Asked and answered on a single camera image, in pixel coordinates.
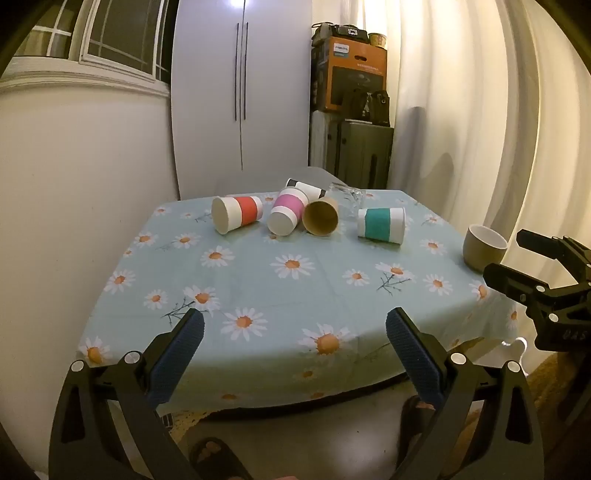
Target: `daisy print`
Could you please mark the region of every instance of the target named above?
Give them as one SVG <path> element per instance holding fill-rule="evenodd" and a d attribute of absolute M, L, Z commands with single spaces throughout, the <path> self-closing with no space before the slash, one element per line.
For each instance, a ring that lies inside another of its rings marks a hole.
<path fill-rule="evenodd" d="M 85 344 L 80 345 L 78 349 L 85 358 L 95 365 L 102 365 L 105 363 L 105 360 L 109 360 L 112 357 L 111 347 L 104 345 L 103 341 L 98 337 L 95 337 L 94 342 L 87 338 Z"/>
<path fill-rule="evenodd" d="M 452 284 L 439 275 L 427 275 L 423 281 L 427 284 L 429 291 L 437 292 L 440 297 L 449 295 L 453 291 Z"/>
<path fill-rule="evenodd" d="M 266 233 L 262 240 L 268 244 L 276 244 L 279 243 L 276 234 L 274 233 Z"/>
<path fill-rule="evenodd" d="M 299 382 L 309 382 L 310 380 L 316 380 L 318 378 L 319 369 L 315 367 L 306 368 L 301 372 L 296 373 L 293 376 L 294 380 Z"/>
<path fill-rule="evenodd" d="M 186 287 L 183 293 L 195 302 L 192 306 L 200 312 L 211 313 L 212 310 L 220 309 L 220 301 L 215 288 L 208 287 L 201 290 L 193 285 L 192 287 Z"/>
<path fill-rule="evenodd" d="M 380 262 L 379 264 L 376 264 L 375 268 L 382 272 L 386 272 L 389 275 L 393 275 L 394 278 L 399 278 L 401 280 L 408 279 L 412 282 L 415 282 L 414 274 L 412 272 L 409 272 L 400 264 L 393 263 L 390 265 L 384 262 Z"/>
<path fill-rule="evenodd" d="M 220 330 L 220 333 L 231 333 L 230 340 L 237 340 L 240 335 L 248 342 L 250 341 L 250 333 L 262 337 L 262 331 L 267 327 L 264 325 L 267 321 L 262 318 L 261 312 L 257 313 L 255 309 L 236 309 L 236 315 L 231 313 L 224 313 L 229 320 L 225 321 L 225 327 Z"/>
<path fill-rule="evenodd" d="M 343 274 L 343 278 L 347 279 L 348 285 L 354 285 L 355 287 L 363 287 L 369 284 L 369 277 L 359 270 L 347 270 Z"/>
<path fill-rule="evenodd" d="M 267 205 L 272 205 L 273 203 L 275 203 L 275 199 L 277 198 L 277 194 L 276 193 L 264 193 L 263 195 L 261 195 L 260 198 L 263 203 L 266 203 Z"/>
<path fill-rule="evenodd" d="M 436 240 L 421 240 L 421 246 L 433 255 L 443 255 L 447 253 L 444 245 Z"/>
<path fill-rule="evenodd" d="M 486 285 L 479 280 L 474 280 L 473 283 L 470 283 L 469 286 L 472 288 L 472 293 L 476 294 L 476 300 L 481 301 L 484 300 L 488 295 L 488 288 Z"/>
<path fill-rule="evenodd" d="M 114 271 L 109 277 L 109 281 L 103 290 L 114 294 L 118 291 L 124 291 L 127 287 L 130 287 L 134 281 L 135 273 L 131 270 Z"/>
<path fill-rule="evenodd" d="M 176 248 L 189 248 L 196 245 L 200 238 L 196 233 L 182 233 L 174 237 L 173 245 Z"/>
<path fill-rule="evenodd" d="M 277 267 L 275 273 L 279 275 L 279 278 L 287 278 L 291 275 L 291 278 L 298 280 L 300 274 L 310 276 L 308 270 L 316 269 L 309 258 L 302 258 L 301 255 L 296 255 L 295 257 L 291 254 L 282 255 L 281 258 L 275 257 L 275 260 L 277 262 L 272 263 L 271 266 Z"/>
<path fill-rule="evenodd" d="M 353 336 L 348 328 L 341 328 L 338 332 L 331 325 L 318 326 L 319 333 L 302 328 L 305 337 L 298 341 L 300 345 L 306 346 L 310 352 L 319 360 L 333 361 L 337 352 L 351 351 L 353 349 L 350 341 Z"/>
<path fill-rule="evenodd" d="M 443 220 L 434 213 L 428 213 L 425 215 L 425 221 L 421 225 L 443 225 Z"/>
<path fill-rule="evenodd" d="M 166 292 L 162 290 L 153 290 L 150 293 L 148 293 L 144 298 L 144 306 L 148 307 L 151 310 L 160 310 L 162 309 L 162 305 L 168 303 L 168 295 L 166 295 Z"/>
<path fill-rule="evenodd" d="M 201 265 L 204 267 L 227 267 L 228 262 L 234 258 L 231 250 L 218 245 L 201 256 Z"/>
<path fill-rule="evenodd" d="M 170 208 L 165 207 L 164 205 L 156 208 L 156 210 L 154 211 L 154 215 L 157 217 L 161 215 L 166 215 L 167 213 L 170 213 Z"/>
<path fill-rule="evenodd" d="M 137 237 L 135 237 L 134 243 L 138 247 L 143 248 L 144 245 L 153 245 L 157 239 L 158 235 L 153 235 L 152 232 L 142 232 Z"/>

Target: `white curtain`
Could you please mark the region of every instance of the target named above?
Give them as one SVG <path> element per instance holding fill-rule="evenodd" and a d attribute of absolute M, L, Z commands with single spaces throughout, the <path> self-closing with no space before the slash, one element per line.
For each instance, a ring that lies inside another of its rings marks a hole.
<path fill-rule="evenodd" d="M 395 127 L 389 188 L 462 235 L 472 223 L 509 239 L 504 263 L 572 283 L 521 249 L 522 228 L 591 245 L 591 76 L 535 0 L 313 0 L 315 21 L 388 36 Z M 519 313 L 531 371 L 533 323 Z"/>

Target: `metal screw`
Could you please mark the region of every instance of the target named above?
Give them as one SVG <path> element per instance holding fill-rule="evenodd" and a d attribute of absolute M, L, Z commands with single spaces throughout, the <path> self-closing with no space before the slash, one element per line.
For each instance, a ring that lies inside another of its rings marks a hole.
<path fill-rule="evenodd" d="M 466 357 L 461 353 L 452 353 L 452 362 L 454 362 L 456 365 L 463 365 L 466 363 Z"/>
<path fill-rule="evenodd" d="M 84 368 L 84 362 L 82 360 L 76 360 L 71 366 L 70 369 L 73 372 L 79 372 Z"/>
<path fill-rule="evenodd" d="M 507 368 L 515 373 L 517 373 L 519 370 L 521 370 L 521 367 L 519 366 L 519 364 L 517 362 L 514 362 L 513 360 L 511 360 L 507 364 Z"/>
<path fill-rule="evenodd" d="M 129 352 L 127 355 L 125 355 L 126 364 L 136 364 L 137 362 L 139 362 L 139 359 L 139 352 Z"/>

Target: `cardboard box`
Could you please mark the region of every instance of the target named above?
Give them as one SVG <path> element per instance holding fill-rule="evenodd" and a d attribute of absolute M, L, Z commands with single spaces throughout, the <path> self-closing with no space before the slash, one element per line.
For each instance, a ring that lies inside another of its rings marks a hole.
<path fill-rule="evenodd" d="M 348 90 L 386 89 L 387 52 L 347 38 L 330 37 L 312 49 L 312 110 L 338 112 Z"/>

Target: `tablecloth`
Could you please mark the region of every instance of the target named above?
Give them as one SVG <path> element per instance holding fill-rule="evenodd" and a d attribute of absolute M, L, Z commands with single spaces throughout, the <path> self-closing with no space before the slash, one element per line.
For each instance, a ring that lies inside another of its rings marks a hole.
<path fill-rule="evenodd" d="M 143 351 L 189 307 L 205 335 L 159 413 L 299 403 L 403 372 L 385 332 L 401 306 L 446 347 L 517 335 L 515 304 L 462 261 L 462 236 L 403 192 L 368 190 L 365 207 L 404 207 L 402 245 L 266 227 L 277 193 L 258 194 L 260 222 L 219 235 L 211 198 L 155 210 L 123 253 L 77 352 L 91 365 Z"/>

